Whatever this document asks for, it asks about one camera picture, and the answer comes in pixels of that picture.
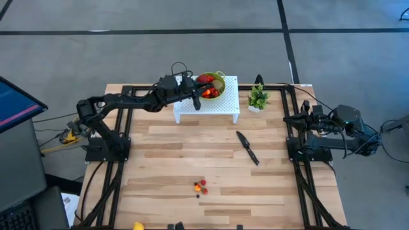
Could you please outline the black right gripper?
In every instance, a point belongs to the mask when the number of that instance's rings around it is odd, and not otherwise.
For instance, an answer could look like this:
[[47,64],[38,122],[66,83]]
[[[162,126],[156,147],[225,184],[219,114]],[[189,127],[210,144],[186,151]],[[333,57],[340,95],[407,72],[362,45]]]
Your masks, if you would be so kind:
[[314,130],[319,134],[332,132],[330,117],[323,112],[322,105],[311,105],[308,100],[304,100],[302,112],[306,113],[305,122],[304,116],[290,116],[283,118],[283,121],[296,130]]

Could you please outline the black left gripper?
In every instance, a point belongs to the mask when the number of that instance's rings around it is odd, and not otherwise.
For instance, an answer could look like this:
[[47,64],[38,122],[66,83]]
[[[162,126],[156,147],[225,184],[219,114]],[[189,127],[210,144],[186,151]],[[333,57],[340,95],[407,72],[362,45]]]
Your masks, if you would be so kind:
[[208,90],[203,88],[211,88],[213,84],[211,82],[196,82],[190,76],[190,72],[181,73],[180,82],[180,101],[185,99],[191,99],[196,111],[201,108],[200,96],[207,94]]

